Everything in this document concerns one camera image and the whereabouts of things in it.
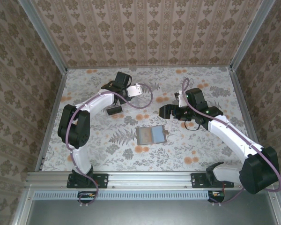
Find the patterned wall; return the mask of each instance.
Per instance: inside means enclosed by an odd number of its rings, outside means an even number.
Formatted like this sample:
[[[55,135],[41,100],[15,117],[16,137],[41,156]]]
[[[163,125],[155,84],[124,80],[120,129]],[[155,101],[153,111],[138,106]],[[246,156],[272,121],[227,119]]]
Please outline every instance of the patterned wall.
[[[60,78],[19,3],[0,0],[0,224],[34,170]]]
[[[33,0],[69,68],[231,62],[261,0]]]
[[[281,0],[276,0],[237,74],[258,139],[277,150],[281,168]]]

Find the floral tablecloth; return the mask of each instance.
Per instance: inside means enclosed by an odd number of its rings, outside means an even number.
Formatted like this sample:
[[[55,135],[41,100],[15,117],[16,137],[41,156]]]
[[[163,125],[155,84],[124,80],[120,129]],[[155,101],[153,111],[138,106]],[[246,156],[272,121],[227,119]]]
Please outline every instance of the floral tablecloth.
[[[158,116],[161,106],[177,104],[174,93],[188,77],[190,88],[202,89],[208,105],[220,108],[231,123],[246,134],[227,67],[79,69],[67,72],[43,171],[70,171],[73,166],[66,145],[57,136],[64,106],[90,98],[101,86],[114,80],[118,71],[130,74],[133,84],[149,85],[154,100],[144,110],[125,108],[128,110],[114,116],[108,116],[103,110],[91,118],[87,147],[95,171],[193,171],[205,170],[218,161],[239,163],[231,149],[204,128],[188,131],[184,122]],[[144,89],[137,100],[139,105],[146,105],[150,100],[148,90]],[[155,125],[165,125],[169,132],[167,142],[138,146],[136,127]],[[197,127],[194,121],[187,122],[186,126],[189,129]]]

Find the robotic arm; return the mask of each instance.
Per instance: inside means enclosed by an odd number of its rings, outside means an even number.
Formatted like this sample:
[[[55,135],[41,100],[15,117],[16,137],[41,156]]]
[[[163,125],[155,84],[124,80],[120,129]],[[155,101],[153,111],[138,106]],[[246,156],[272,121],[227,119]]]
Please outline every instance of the robotic arm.
[[[84,174],[88,174],[92,170],[92,165],[89,161],[85,145],[90,136],[90,117],[96,115],[102,109],[110,105],[115,105],[118,100],[121,104],[125,103],[121,98],[115,96],[113,93],[101,93],[112,91],[114,93],[118,93],[127,101],[130,101],[133,97],[142,94],[142,88],[139,84],[130,86],[130,84],[128,84],[129,81],[131,84],[132,78],[130,75],[118,72],[114,81],[109,82],[100,89],[98,92],[99,96],[97,98],[93,99],[92,97],[75,106],[66,105],[64,107],[58,128],[58,136],[61,137],[63,143],[66,143],[67,127],[71,117],[78,108],[81,108],[74,118],[77,123],[73,123],[71,125],[68,142],[70,146],[74,148],[73,158],[80,171]]]
[[[159,115],[164,119],[170,119],[171,115],[178,120],[191,121],[194,119],[197,124],[223,140],[236,153],[243,165],[239,167],[219,162],[210,166],[207,168],[206,177],[211,186],[219,181],[230,181],[241,183],[249,193],[256,194],[278,180],[269,164],[251,148],[254,145],[279,171],[277,153],[272,147],[263,148],[253,142],[233,126],[217,107],[208,107],[199,88],[188,90],[185,94],[188,103],[196,110],[224,121],[227,125],[225,126],[217,120],[209,119],[192,110],[184,100],[182,91],[175,93],[179,105],[164,105],[160,108]],[[228,126],[232,127],[243,138],[240,138]]]

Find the gray panel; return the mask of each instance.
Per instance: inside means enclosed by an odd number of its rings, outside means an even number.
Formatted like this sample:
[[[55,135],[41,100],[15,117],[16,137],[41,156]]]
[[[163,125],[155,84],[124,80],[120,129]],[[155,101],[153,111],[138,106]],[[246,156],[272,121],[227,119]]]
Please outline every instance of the gray panel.
[[[275,225],[268,194],[242,193],[235,201],[212,206],[204,200],[100,200],[88,207],[77,201],[34,201],[29,225]]]

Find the floral wallpaper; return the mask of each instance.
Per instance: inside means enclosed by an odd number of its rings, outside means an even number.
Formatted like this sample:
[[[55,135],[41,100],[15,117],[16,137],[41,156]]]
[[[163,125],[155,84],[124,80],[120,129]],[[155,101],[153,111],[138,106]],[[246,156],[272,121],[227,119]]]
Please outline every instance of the floral wallpaper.
[[[0,225],[34,171],[60,78],[20,4],[0,0]]]
[[[182,121],[159,117],[160,107],[178,103],[174,93],[181,89],[182,81],[188,77],[189,88],[201,88],[208,105],[219,107],[231,123],[245,133],[227,67],[72,69],[67,72],[66,86],[42,171],[72,170],[69,150],[57,136],[63,108],[90,98],[101,86],[114,80],[118,71],[130,74],[133,84],[140,82],[149,85],[154,99],[143,110],[125,105],[122,113],[109,116],[106,110],[102,110],[91,118],[91,134],[86,145],[96,171],[193,171],[205,170],[218,161],[240,163],[226,144],[204,128],[188,131]],[[147,89],[143,92],[131,103],[146,105],[150,94]],[[168,130],[167,142],[138,146],[136,128],[156,125],[164,125]],[[186,127],[195,129],[197,124],[190,121]]]
[[[228,65],[262,0],[32,0],[68,68]]]
[[[281,0],[237,69],[259,142],[278,152],[281,172]]]

